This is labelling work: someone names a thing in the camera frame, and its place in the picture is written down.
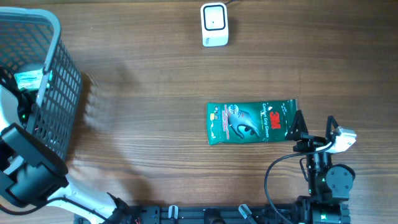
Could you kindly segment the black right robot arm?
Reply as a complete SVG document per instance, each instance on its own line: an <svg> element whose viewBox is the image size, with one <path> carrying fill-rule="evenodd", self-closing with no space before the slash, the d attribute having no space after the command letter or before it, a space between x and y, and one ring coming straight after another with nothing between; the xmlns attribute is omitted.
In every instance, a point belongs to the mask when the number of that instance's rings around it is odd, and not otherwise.
<svg viewBox="0 0 398 224"><path fill-rule="evenodd" d="M324 137L312 136L300 110L295 113L287 140L295 141L294 151L305 155L301 165L308 182L308 196L299 196L288 218L292 223L350 224L347 201L356 174L344 164L333 164L332 155L345 152L356 142L354 130L340 126L333 116L326 122Z"/></svg>

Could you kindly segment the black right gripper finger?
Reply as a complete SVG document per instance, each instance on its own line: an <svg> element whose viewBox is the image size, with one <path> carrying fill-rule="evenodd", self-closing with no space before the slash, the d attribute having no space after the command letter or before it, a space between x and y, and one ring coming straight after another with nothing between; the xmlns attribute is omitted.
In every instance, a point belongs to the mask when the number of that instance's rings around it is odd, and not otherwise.
<svg viewBox="0 0 398 224"><path fill-rule="evenodd" d="M293 123L290 126L285 139L286 140L303 140L308 135L307 125L303 117L302 110L297 110L293 118Z"/></svg>
<svg viewBox="0 0 398 224"><path fill-rule="evenodd" d="M333 131L338 127L338 123L336 119L333 117L333 115L330 115L327 119L326 122L326 133L325 133L325 138L327 140L332 140L333 139Z"/></svg>

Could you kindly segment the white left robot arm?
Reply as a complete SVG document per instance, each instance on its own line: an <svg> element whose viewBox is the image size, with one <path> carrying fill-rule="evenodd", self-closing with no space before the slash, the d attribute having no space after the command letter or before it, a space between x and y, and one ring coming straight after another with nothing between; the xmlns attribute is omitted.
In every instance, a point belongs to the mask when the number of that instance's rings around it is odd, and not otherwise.
<svg viewBox="0 0 398 224"><path fill-rule="evenodd" d="M1 73L1 196L20 207L1 211L22 216L43 207L58 207L89 223L133 223L134 215L120 198L89 189L68 175L66 163L28 133L21 118L30 111L29 95L14 78Z"/></svg>

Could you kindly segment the green 3M gloves packet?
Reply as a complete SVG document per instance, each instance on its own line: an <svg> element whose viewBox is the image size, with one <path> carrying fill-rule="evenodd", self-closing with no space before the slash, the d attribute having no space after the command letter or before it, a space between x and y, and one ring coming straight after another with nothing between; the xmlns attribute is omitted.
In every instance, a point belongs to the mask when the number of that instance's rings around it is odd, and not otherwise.
<svg viewBox="0 0 398 224"><path fill-rule="evenodd" d="M282 142L298 110L297 100L208 103L210 145Z"/></svg>

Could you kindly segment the teal white packet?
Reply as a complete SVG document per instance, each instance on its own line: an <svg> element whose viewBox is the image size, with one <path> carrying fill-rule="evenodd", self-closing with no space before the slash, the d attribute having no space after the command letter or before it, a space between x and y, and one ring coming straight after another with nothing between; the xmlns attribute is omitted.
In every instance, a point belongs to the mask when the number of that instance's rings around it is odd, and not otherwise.
<svg viewBox="0 0 398 224"><path fill-rule="evenodd" d="M41 86L43 72L42 70L31 70L27 72L16 73L14 78L16 80L18 89L35 91Z"/></svg>

